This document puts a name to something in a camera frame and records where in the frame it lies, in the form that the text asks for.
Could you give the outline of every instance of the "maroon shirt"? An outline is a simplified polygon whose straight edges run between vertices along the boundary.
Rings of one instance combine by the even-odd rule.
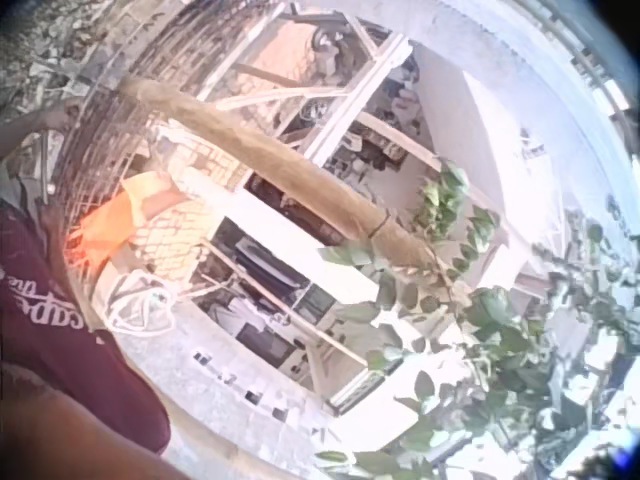
[[[51,277],[28,219],[0,200],[2,360],[27,368],[138,445],[160,453],[167,413],[125,363],[113,336],[89,332]]]

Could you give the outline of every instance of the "person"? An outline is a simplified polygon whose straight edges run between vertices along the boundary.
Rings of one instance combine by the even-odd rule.
[[[0,162],[30,133],[67,133],[69,99],[0,125]],[[0,164],[0,463],[2,478],[186,479],[159,454],[167,413],[114,337],[89,331],[63,259],[61,211],[21,208],[24,188]],[[46,247],[38,228],[46,236]]]

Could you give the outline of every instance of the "climbing plant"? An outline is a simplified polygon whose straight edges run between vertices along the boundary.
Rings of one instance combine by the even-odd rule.
[[[491,432],[505,449],[526,445],[524,439],[529,439],[531,461],[550,471],[575,448],[590,428],[592,415],[589,407],[568,402],[563,395],[568,380],[584,366],[560,356],[547,321],[559,309],[567,309],[579,320],[591,322],[592,343],[597,332],[605,329],[622,337],[628,350],[640,345],[640,301],[627,310],[613,295],[614,287],[636,288],[637,271],[613,251],[602,227],[579,212],[568,212],[571,235],[563,257],[534,246],[533,253],[548,266],[549,288],[545,298],[532,301],[524,314],[516,312],[502,288],[471,291],[466,287],[463,274],[487,252],[500,225],[494,212],[473,206],[466,239],[458,242],[460,255],[451,265],[437,258],[438,245],[452,241],[450,233],[462,215],[468,188],[465,173],[445,162],[439,180],[422,190],[423,203],[413,227],[424,248],[434,252],[430,269],[392,268],[362,244],[321,251],[328,261],[368,265],[376,272],[376,301],[343,307],[337,312],[342,321],[378,322],[386,330],[393,330],[394,321],[389,318],[413,326],[449,321],[460,333],[459,340],[448,344],[423,336],[409,343],[400,335],[387,334],[390,343],[368,352],[369,370],[386,375],[390,365],[409,357],[444,353],[459,359],[468,373],[455,382],[436,385],[421,371],[414,395],[396,399],[418,415],[417,422],[377,452],[318,453],[333,478],[437,478],[425,453],[462,432]]]

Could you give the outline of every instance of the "hand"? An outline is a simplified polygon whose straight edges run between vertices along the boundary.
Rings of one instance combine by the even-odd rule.
[[[58,202],[50,197],[45,205],[41,198],[36,200],[40,225],[48,235],[62,235],[62,209]]]
[[[69,97],[39,113],[42,127],[46,130],[56,130],[66,135],[71,131],[80,114],[82,97]]]

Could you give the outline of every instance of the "metal grille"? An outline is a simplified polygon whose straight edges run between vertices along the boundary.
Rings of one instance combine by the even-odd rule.
[[[129,29],[128,38],[123,39],[121,47],[101,65],[81,112],[82,128],[65,140],[56,165],[54,181],[59,185],[60,199],[65,206],[67,232],[118,193],[134,152],[144,141],[147,129],[158,120],[147,108],[113,91],[119,80],[111,71],[114,66],[131,61],[128,72],[132,75],[153,78],[190,92],[195,88],[195,79],[200,78],[202,72],[214,69],[270,4],[269,0],[196,0],[182,9],[133,61],[128,60],[126,54],[140,49],[138,36],[145,23]],[[201,217],[196,223],[200,224],[200,235],[206,234],[210,226],[202,220],[206,216],[204,208],[200,206],[200,215],[190,213],[191,217]],[[170,238],[176,221],[157,219],[151,229],[162,231],[161,237]],[[144,246],[153,249],[149,242],[157,236],[147,233],[149,239]],[[176,257],[182,257],[182,263],[193,260],[191,245],[186,245],[186,241],[174,243],[181,246],[182,250],[178,251],[176,246],[172,251]],[[162,257],[154,260],[155,267],[159,260],[162,263]],[[94,279],[87,277],[86,268],[81,268],[79,273],[90,289]]]

